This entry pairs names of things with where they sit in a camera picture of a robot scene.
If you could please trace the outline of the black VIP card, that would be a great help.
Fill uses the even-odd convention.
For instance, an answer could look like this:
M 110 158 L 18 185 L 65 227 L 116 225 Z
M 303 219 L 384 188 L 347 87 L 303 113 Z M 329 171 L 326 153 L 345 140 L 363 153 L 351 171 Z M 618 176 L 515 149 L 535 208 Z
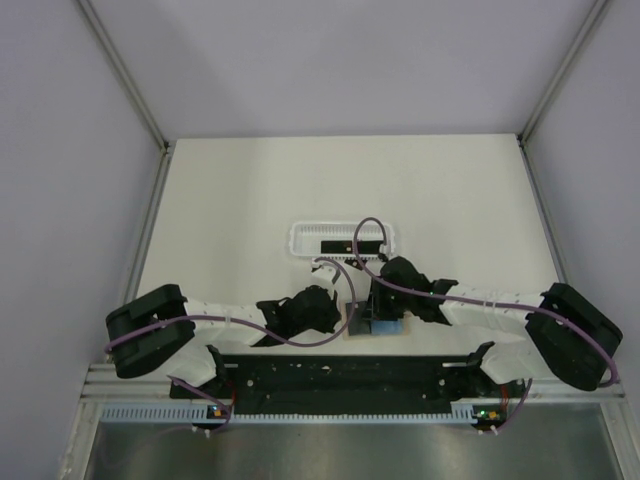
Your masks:
M 353 269 L 362 271 L 362 266 L 359 264 L 359 262 L 355 258 L 345 259 L 344 263 Z
M 355 313 L 349 322 L 347 328 L 348 335 L 351 337 L 363 337 L 371 335 L 371 317 L 370 310 L 365 302 L 358 302 Z

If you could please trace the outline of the beige card holder wallet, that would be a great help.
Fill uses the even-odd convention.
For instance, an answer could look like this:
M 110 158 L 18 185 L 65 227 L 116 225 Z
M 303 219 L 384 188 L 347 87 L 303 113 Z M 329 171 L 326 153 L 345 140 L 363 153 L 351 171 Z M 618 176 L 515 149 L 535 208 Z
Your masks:
M 407 335 L 409 333 L 408 324 L 404 319 L 402 319 L 402 320 L 379 320 L 379 319 L 374 319 L 371 316 L 371 309 L 368 306 L 367 306 L 367 308 L 370 310 L 371 335 L 370 336 L 363 336 L 363 337 L 355 337 L 355 338 L 383 337 L 383 336 L 396 337 L 396 336 Z

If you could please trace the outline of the white plastic basket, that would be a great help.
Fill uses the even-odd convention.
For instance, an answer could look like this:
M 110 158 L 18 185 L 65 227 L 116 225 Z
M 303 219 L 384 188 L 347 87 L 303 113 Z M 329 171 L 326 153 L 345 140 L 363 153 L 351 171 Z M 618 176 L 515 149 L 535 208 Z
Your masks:
M 334 259 L 353 257 L 353 240 L 358 221 L 298 221 L 289 230 L 288 251 L 292 257 L 313 259 L 326 256 Z M 375 259 L 380 254 L 396 254 L 393 227 L 366 222 L 358 231 L 357 248 L 363 259 Z

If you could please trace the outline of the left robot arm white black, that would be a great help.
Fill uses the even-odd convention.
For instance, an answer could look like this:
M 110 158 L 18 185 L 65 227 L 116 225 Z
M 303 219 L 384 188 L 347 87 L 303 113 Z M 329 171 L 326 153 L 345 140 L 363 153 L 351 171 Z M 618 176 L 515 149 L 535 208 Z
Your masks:
M 333 334 L 340 320 L 337 294 L 317 285 L 292 298 L 234 306 L 189 299 L 166 284 L 107 315 L 106 351 L 120 379 L 158 371 L 212 397 L 227 382 L 214 348 L 279 346 L 307 331 Z

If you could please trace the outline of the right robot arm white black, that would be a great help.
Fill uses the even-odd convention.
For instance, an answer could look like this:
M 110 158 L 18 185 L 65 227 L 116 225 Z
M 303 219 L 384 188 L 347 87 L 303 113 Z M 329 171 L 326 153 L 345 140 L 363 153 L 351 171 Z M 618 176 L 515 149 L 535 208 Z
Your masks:
M 469 388 L 487 396 L 515 380 L 555 377 L 582 391 L 619 380 L 614 354 L 621 330 L 573 287 L 554 283 L 539 294 L 483 290 L 455 280 L 429 280 L 404 257 L 370 271 L 374 310 L 411 313 L 426 323 L 485 332 L 470 355 Z

